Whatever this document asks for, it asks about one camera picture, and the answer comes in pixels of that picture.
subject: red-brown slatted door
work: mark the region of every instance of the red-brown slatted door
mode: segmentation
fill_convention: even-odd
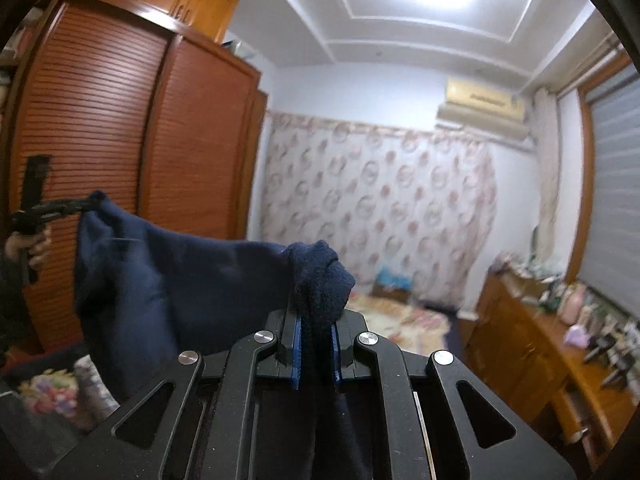
[[[140,214],[167,229],[233,238],[258,74],[187,40],[176,49],[148,134]]]
[[[10,206],[19,206],[28,155],[54,160],[45,199],[102,189],[136,212],[142,142],[169,35],[145,20],[92,4],[63,4],[36,55],[18,110]],[[53,247],[26,299],[45,349],[78,338],[73,264],[78,217],[52,224]]]

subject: ceiling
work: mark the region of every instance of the ceiling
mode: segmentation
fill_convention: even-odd
[[[240,0],[230,29],[279,67],[409,64],[516,92],[570,72],[610,34],[589,0]]]

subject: person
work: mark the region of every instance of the person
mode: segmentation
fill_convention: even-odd
[[[51,247],[51,230],[34,236],[12,233],[0,251],[0,361],[4,352],[32,332],[31,317],[22,295],[20,251],[29,250],[29,266],[40,270]]]

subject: pink bottle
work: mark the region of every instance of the pink bottle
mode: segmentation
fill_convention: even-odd
[[[580,317],[580,311],[584,305],[584,297],[587,293],[587,286],[578,283],[575,290],[567,298],[564,309],[560,313],[560,320],[568,326],[574,325]]]

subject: beige curtain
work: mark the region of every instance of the beige curtain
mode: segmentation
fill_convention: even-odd
[[[532,136],[537,144],[540,165],[540,220],[536,256],[540,262],[554,252],[556,208],[560,170],[558,99],[546,88],[539,89],[533,99]]]
[[[491,231],[496,183],[484,142],[275,113],[262,239],[324,239],[362,292],[382,268],[423,299],[461,303]]]

